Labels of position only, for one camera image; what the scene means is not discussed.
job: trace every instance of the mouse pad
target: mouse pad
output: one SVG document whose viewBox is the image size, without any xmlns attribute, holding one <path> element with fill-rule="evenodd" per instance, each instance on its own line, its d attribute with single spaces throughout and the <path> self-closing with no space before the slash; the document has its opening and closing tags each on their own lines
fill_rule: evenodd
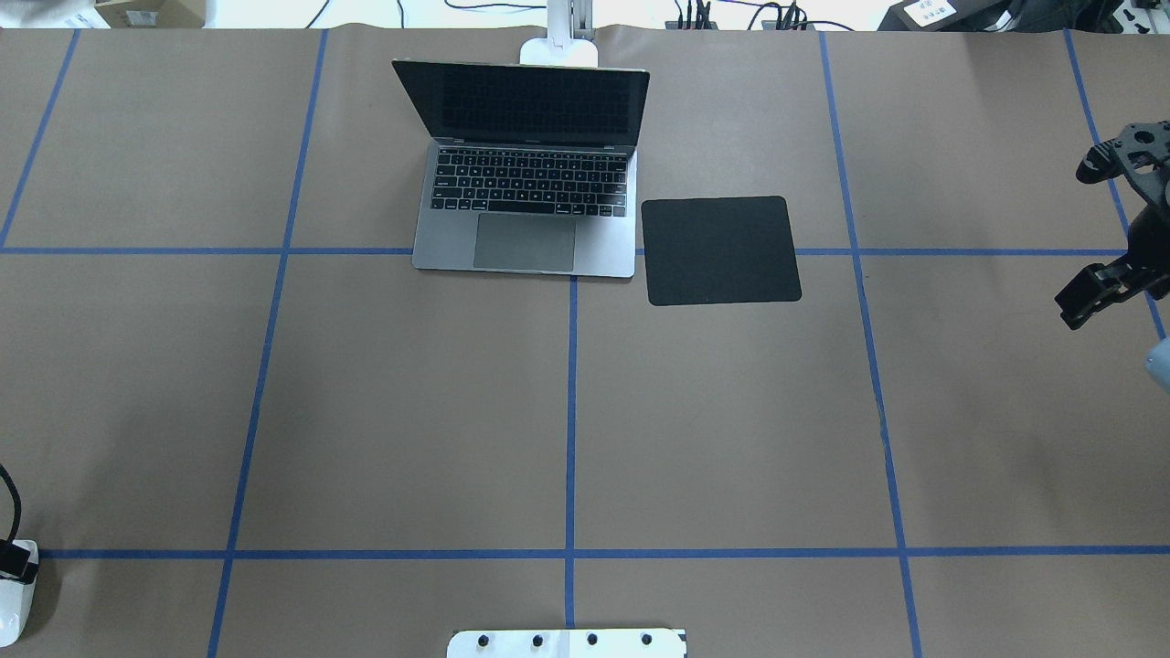
<svg viewBox="0 0 1170 658">
<path fill-rule="evenodd" d="M 642 244 L 654 306 L 800 299 L 784 197 L 645 201 Z"/>
</svg>

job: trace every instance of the black key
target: black key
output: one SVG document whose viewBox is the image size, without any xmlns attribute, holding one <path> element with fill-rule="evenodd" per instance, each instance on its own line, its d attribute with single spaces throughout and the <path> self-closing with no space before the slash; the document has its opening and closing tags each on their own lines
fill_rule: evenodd
<svg viewBox="0 0 1170 658">
<path fill-rule="evenodd" d="M 553 205 L 534 201 L 489 201 L 488 210 L 491 212 L 539 212 L 551 214 Z"/>
</svg>

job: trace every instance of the laptop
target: laptop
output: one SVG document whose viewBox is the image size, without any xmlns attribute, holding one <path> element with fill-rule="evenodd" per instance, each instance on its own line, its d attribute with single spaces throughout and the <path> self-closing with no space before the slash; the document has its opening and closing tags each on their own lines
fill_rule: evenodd
<svg viewBox="0 0 1170 658">
<path fill-rule="evenodd" d="M 433 137 L 414 267 L 634 275 L 647 71 L 393 67 Z"/>
</svg>

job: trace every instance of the white perforated bracket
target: white perforated bracket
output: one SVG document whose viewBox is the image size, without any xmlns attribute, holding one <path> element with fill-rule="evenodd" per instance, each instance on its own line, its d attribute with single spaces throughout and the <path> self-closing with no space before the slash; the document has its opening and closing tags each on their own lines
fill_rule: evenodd
<svg viewBox="0 0 1170 658">
<path fill-rule="evenodd" d="M 447 658 L 687 658 L 687 631 L 460 631 L 447 644 Z"/>
</svg>

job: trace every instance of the black screen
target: black screen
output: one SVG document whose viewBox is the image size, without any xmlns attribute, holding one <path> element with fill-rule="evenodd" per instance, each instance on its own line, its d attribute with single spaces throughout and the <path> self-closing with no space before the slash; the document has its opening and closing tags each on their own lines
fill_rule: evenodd
<svg viewBox="0 0 1170 658">
<path fill-rule="evenodd" d="M 638 143 L 649 74 L 395 60 L 434 137 L 581 145 Z"/>
</svg>

